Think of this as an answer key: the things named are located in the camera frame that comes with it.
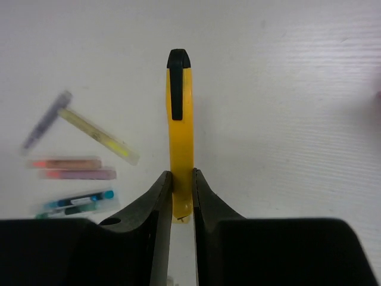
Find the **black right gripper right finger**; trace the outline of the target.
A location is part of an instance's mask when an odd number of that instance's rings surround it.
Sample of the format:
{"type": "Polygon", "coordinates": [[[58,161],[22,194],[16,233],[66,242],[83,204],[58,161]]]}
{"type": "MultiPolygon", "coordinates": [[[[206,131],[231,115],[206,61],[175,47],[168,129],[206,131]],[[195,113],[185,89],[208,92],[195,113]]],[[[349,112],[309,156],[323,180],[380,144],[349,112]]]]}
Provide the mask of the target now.
{"type": "Polygon", "coordinates": [[[197,284],[222,285],[224,258],[220,224],[245,218],[213,192],[197,168],[192,171],[192,199],[197,284]]]}

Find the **yellow black utility knife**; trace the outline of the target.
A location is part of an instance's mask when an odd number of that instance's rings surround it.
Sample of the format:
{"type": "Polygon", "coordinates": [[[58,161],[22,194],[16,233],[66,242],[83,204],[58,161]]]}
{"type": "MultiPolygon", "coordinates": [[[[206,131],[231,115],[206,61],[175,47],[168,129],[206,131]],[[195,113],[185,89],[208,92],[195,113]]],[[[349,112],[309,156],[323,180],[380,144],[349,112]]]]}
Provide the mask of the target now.
{"type": "Polygon", "coordinates": [[[186,224],[193,212],[193,80],[185,49],[170,51],[166,71],[170,172],[173,177],[173,223],[186,224]]]}

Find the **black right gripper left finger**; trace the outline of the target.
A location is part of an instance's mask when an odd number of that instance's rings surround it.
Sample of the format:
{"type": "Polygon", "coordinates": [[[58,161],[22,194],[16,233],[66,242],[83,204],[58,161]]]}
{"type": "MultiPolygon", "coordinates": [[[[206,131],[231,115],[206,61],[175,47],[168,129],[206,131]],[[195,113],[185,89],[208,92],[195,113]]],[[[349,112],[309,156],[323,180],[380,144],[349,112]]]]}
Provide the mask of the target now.
{"type": "Polygon", "coordinates": [[[111,232],[110,285],[166,285],[173,178],[163,172],[134,202],[104,219],[111,232]]]}

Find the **purple highlighter pen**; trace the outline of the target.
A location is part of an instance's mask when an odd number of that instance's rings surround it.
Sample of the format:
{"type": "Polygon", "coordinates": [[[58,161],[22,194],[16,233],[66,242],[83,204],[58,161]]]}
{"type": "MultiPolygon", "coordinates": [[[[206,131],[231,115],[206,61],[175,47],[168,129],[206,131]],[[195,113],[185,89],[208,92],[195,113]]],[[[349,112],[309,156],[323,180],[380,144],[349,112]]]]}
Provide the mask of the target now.
{"type": "Polygon", "coordinates": [[[68,107],[72,94],[69,91],[60,93],[54,102],[49,106],[42,118],[37,122],[32,131],[21,145],[20,153],[26,155],[46,134],[48,129],[58,118],[58,112],[68,107]]]}

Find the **yellow highlighter pen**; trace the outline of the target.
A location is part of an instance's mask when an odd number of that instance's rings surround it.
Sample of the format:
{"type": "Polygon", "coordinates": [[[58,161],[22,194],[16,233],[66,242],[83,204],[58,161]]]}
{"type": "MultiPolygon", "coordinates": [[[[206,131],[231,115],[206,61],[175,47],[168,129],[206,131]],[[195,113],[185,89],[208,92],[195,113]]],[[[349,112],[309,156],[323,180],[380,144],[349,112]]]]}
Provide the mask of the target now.
{"type": "Polygon", "coordinates": [[[67,108],[60,109],[58,111],[58,115],[129,164],[133,166],[138,164],[140,156],[137,152],[134,152],[123,141],[110,135],[97,125],[87,121],[74,111],[67,108]]]}

